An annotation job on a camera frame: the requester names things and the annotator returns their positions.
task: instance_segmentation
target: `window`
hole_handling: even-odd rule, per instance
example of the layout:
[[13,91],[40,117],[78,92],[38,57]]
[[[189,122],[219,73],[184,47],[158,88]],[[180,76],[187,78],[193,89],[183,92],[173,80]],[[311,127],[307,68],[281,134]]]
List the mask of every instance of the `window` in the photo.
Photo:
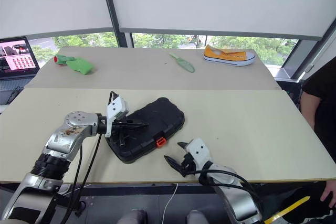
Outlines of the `window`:
[[61,47],[118,47],[116,37],[112,32],[32,39],[29,44],[40,68],[54,57]]
[[236,36],[132,34],[134,47],[204,48],[211,45],[224,49],[254,49],[266,65],[282,66],[298,42],[297,39],[277,39]]
[[134,47],[205,48],[206,36],[172,34],[132,34]]

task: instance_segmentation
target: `laptop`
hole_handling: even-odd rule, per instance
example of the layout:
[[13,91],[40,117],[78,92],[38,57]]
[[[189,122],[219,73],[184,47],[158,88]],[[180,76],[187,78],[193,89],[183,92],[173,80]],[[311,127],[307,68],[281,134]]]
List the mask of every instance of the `laptop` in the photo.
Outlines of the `laptop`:
[[39,69],[25,36],[0,39],[0,105],[12,100]]

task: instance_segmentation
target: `beige table surface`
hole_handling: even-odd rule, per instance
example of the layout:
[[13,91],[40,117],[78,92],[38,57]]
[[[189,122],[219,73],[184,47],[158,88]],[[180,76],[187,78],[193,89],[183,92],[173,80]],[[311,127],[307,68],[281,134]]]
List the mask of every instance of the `beige table surface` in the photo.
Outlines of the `beige table surface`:
[[[189,73],[169,56],[174,52],[196,69]],[[207,62],[203,49],[65,47],[59,53],[94,65],[86,76],[51,59],[26,88],[97,88],[163,90],[280,90],[257,57],[244,67]]]
[[[252,182],[336,178],[336,166],[284,91],[115,90],[130,112],[167,97],[185,113],[185,124],[161,149],[133,164],[117,159],[102,138],[89,182],[180,182],[163,155],[179,161],[177,142],[201,137],[214,161],[234,168]],[[51,133],[66,114],[105,114],[108,89],[25,89],[0,115],[0,181],[21,181],[30,172]],[[97,137],[83,145],[80,179]],[[72,182],[78,155],[65,175]]]

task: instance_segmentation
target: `red object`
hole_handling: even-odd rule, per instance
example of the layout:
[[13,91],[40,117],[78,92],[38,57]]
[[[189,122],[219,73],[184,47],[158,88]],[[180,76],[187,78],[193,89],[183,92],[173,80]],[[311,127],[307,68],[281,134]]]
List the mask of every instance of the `red object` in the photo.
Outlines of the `red object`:
[[166,143],[167,143],[167,139],[165,139],[164,137],[161,137],[158,140],[156,140],[156,148],[161,148]]

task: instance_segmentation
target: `hand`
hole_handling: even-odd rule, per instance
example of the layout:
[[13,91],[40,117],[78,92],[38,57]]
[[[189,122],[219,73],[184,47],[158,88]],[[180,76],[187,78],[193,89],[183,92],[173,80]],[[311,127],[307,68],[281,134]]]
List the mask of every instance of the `hand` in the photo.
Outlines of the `hand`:
[[329,203],[329,207],[333,208],[336,204],[336,180],[327,180],[323,194],[321,195],[320,200],[324,201],[330,192],[332,192],[332,198]]

